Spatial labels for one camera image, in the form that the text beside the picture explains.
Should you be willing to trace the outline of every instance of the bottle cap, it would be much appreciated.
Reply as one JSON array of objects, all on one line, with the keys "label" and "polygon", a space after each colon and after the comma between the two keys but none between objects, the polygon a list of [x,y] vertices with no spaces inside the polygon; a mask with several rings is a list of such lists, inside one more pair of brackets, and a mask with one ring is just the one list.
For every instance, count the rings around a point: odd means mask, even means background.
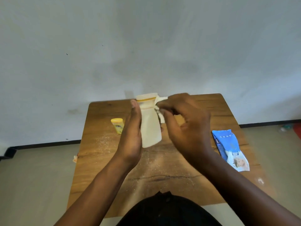
[{"label": "bottle cap", "polygon": [[122,118],[114,118],[114,119],[111,119],[111,122],[113,124],[122,124],[123,123],[123,119]]}]

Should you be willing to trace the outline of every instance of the blue package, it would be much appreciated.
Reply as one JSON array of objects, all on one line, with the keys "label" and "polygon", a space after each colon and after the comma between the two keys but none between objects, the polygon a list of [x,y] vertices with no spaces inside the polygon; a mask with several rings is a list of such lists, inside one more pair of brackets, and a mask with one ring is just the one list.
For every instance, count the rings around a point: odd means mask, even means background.
[{"label": "blue package", "polygon": [[221,157],[237,171],[249,171],[249,162],[239,149],[236,136],[229,130],[212,131]]}]

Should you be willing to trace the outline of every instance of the yellow rubber band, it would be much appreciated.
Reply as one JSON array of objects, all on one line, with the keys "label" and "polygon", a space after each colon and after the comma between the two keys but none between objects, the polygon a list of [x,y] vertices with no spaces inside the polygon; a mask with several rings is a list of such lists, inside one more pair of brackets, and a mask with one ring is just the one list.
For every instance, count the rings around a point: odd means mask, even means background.
[{"label": "yellow rubber band", "polygon": [[142,99],[142,100],[137,100],[137,102],[145,102],[145,101],[154,100],[154,99],[156,99],[156,97],[154,97],[154,98],[146,98],[146,99]]}]

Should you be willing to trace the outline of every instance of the red object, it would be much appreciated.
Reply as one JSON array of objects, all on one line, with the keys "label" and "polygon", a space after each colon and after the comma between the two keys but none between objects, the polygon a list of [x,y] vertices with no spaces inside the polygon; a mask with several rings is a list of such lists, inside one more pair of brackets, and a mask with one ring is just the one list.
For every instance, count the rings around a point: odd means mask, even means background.
[{"label": "red object", "polygon": [[299,136],[299,138],[301,139],[301,124],[295,124],[293,129],[297,136]]}]

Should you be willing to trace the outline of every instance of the wooden table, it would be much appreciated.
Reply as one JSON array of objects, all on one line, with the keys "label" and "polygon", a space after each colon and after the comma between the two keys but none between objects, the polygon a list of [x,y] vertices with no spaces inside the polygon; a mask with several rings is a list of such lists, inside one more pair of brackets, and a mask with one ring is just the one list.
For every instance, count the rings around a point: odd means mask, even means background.
[{"label": "wooden table", "polygon": [[[250,148],[245,136],[221,94],[193,95],[201,106],[211,111],[211,130],[231,129],[241,151],[250,163],[250,171],[242,174],[267,194],[272,187]],[[114,155],[120,135],[111,124],[112,118],[123,118],[130,113],[129,100],[92,102],[89,105],[71,186],[68,208],[81,195],[95,175]],[[163,124],[162,141],[144,148],[138,165],[127,175],[106,217],[124,216],[136,203],[158,191],[171,191],[199,205],[225,202],[215,187],[190,166],[175,149]],[[211,145],[218,151],[211,138]]]}]

